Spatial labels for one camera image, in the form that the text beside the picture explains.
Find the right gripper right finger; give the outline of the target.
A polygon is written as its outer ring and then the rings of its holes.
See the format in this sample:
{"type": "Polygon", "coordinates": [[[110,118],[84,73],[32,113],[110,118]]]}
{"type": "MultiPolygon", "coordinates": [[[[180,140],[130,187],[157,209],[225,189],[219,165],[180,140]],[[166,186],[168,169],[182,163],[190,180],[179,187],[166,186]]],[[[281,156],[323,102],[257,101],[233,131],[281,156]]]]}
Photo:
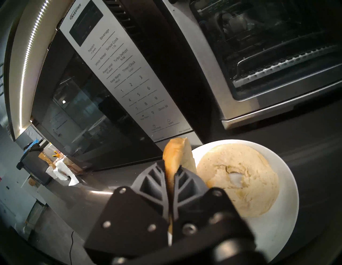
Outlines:
{"type": "Polygon", "coordinates": [[[195,173],[179,166],[174,176],[173,242],[224,222],[230,238],[253,241],[253,233],[221,188],[208,188],[195,173]]]}

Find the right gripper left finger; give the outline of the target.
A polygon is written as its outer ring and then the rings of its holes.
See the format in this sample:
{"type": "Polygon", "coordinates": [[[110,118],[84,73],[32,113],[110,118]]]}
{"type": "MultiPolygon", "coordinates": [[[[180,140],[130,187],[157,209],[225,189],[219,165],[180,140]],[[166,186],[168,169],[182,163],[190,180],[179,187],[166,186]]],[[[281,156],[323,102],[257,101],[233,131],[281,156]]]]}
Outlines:
{"type": "Polygon", "coordinates": [[[90,258],[139,258],[167,248],[169,211],[164,162],[156,162],[113,192],[84,249],[90,258]]]}

